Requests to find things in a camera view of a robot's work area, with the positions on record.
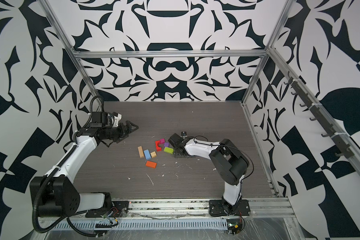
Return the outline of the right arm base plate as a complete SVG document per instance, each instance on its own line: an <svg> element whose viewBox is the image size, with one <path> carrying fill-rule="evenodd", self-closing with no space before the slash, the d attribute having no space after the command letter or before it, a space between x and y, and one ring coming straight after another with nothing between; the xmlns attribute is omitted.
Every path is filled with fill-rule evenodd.
<svg viewBox="0 0 360 240"><path fill-rule="evenodd" d="M230 205L224 199L209 200L209 214L212 217L249 216L250 212L248 200L239 199L235 205Z"/></svg>

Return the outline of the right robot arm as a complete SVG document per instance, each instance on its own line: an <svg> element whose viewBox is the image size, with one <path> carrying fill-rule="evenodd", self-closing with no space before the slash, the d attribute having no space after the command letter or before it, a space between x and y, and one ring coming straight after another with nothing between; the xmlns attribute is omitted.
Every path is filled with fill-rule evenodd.
<svg viewBox="0 0 360 240"><path fill-rule="evenodd" d="M250 166L250 159L243 152L228 139L220 142L201 141L187 136L185 132L173 134L169 143L181 157L201 157L212 161L225 182L223 207L227 212L238 208L242 200L242 182Z"/></svg>

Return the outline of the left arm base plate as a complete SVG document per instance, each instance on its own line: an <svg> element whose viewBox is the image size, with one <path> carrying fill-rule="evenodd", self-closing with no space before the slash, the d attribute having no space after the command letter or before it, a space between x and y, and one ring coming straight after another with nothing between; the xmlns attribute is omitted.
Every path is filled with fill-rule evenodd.
<svg viewBox="0 0 360 240"><path fill-rule="evenodd" d="M107 204L105 207L96 210L89 210L86 218L119 218L128 213L129 201L112 201L111 204Z"/></svg>

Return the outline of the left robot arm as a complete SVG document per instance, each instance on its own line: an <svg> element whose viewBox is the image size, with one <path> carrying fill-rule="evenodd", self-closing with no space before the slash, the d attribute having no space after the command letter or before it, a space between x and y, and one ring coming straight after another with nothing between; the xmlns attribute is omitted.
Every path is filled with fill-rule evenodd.
<svg viewBox="0 0 360 240"><path fill-rule="evenodd" d="M79 193L73 185L81 166L96 149L110 140L120 143L139 127L130 121L116 127L90 124L76 134L76 143L63 158L44 176L30 182L33 203L32 217L71 217L81 212L93 211L96 215L108 213L113 207L109 193Z"/></svg>

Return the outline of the natural wood block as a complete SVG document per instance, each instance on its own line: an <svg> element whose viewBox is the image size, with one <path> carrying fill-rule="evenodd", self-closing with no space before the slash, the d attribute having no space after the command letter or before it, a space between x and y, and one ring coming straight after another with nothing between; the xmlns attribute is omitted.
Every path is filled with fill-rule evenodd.
<svg viewBox="0 0 360 240"><path fill-rule="evenodd" d="M144 157L145 157L142 146L138 146L138 152L139 152L140 158L144 158Z"/></svg>

